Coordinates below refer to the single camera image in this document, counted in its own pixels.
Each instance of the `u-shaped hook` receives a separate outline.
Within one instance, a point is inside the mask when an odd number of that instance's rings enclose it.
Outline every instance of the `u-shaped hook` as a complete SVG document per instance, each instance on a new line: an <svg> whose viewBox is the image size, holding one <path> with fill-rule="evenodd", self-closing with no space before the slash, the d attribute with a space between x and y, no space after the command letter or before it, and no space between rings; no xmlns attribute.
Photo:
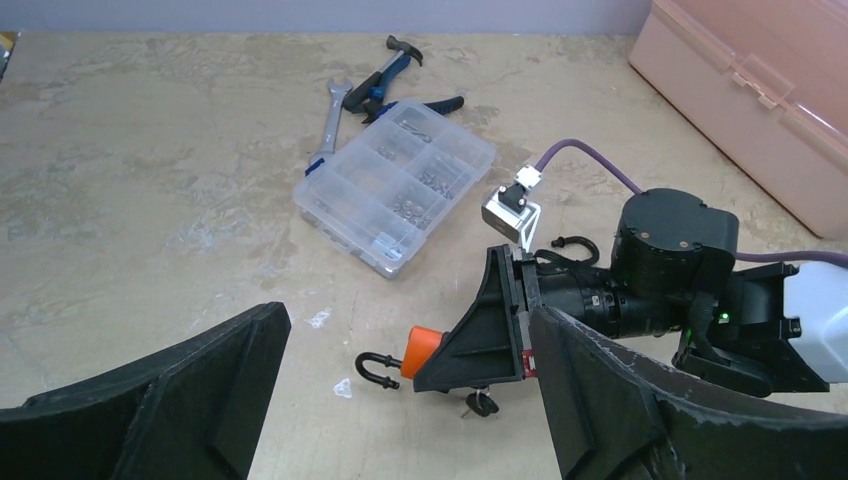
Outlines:
<svg viewBox="0 0 848 480"><path fill-rule="evenodd" d="M362 352L356 357L356 371L362 375L362 378L369 382L374 382L377 385L381 385L383 388L391 388L392 390L400 388L400 383L392 380L391 377L381 377L369 372L368 369L365 368L365 362L377 362L386 367L400 368L400 360L392 358L391 355L381 355L374 352Z"/></svg>

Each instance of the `beige speckled tabletop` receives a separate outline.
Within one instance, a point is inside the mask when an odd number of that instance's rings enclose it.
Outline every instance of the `beige speckled tabletop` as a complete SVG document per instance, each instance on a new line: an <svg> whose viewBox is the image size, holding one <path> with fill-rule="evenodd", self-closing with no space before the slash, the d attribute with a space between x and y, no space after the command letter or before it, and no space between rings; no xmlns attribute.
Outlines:
<svg viewBox="0 0 848 480"><path fill-rule="evenodd" d="M459 396L386 392L353 369L363 350L401 354L413 324L447 330L465 312L485 248L505 243L480 220L493 185L576 137L644 188L735 212L740 250L848 251L815 239L639 77L633 39L425 35L407 38L425 63L390 98L465 95L451 118L499 157L386 281L292 203L327 78L363 80L384 39L25 33L0 84L0 406L278 300L293 330L251 478L555 478L535 381L495 387L495 418L461 420ZM344 114L339 147L359 121ZM578 151L547 173L537 244L585 235L607 264L627 190ZM667 361L676 341L626 343ZM350 399L333 393L344 378ZM776 398L848 413L844 390Z"/></svg>

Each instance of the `orange cylinder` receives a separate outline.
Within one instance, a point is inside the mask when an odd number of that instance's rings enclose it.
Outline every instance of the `orange cylinder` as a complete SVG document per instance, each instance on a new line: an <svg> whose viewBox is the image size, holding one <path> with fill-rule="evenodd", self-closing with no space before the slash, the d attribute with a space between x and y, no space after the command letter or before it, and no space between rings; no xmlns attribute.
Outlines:
<svg viewBox="0 0 848 480"><path fill-rule="evenodd" d="M439 348L443 335L442 332L429 328L412 327L409 331L406 352L403 354L403 362L400 364L400 375L411 380L430 355Z"/></svg>

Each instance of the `plastic compartment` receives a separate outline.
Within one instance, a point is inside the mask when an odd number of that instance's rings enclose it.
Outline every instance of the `plastic compartment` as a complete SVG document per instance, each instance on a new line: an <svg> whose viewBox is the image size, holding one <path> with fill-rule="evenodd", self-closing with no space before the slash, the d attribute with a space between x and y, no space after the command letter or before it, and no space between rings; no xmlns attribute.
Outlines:
<svg viewBox="0 0 848 480"><path fill-rule="evenodd" d="M298 184L294 200L339 251L392 279L495 153L420 102L402 100Z"/></svg>
<svg viewBox="0 0 848 480"><path fill-rule="evenodd" d="M810 230L848 238L848 4L653 0L630 63Z"/></svg>

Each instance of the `pliers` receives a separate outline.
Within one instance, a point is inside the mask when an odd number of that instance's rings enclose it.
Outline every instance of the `pliers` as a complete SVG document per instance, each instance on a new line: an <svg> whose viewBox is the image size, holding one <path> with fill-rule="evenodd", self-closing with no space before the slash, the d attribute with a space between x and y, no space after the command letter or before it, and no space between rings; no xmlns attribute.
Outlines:
<svg viewBox="0 0 848 480"><path fill-rule="evenodd" d="M386 92L389 88L389 83L397 76L398 73L402 72L406 67L409 66L411 61L411 57L408 54L404 54L400 57L395 63L391 64L380 77L380 81L377 85L371 87L368 91L368 100L364 103L360 103L359 105L353 106L350 109L351 113L364 113L367 116L365 120L362 121L364 124L369 124L374 122L380 118L381 115L386 113L390 108L392 108L397 102L392 102L388 105L383 105L383 102L386 99ZM455 110L459 110L465 104L465 99L463 97L453 97L447 100L442 100L440 102L432 102L425 103L427 107L434 110L435 112L445 115Z"/></svg>
<svg viewBox="0 0 848 480"><path fill-rule="evenodd" d="M390 104L381 107L373 115L369 114L368 117L362 121L362 123L372 123L374 120L380 118L384 113L388 112L389 109L394 107L396 104L397 102L391 102ZM448 113L455 112L462 108L463 105L465 105L465 97L461 96L451 97L447 100L440 100L438 102L430 102L424 104L425 107L429 108L430 110L433 110L439 115L447 115Z"/></svg>

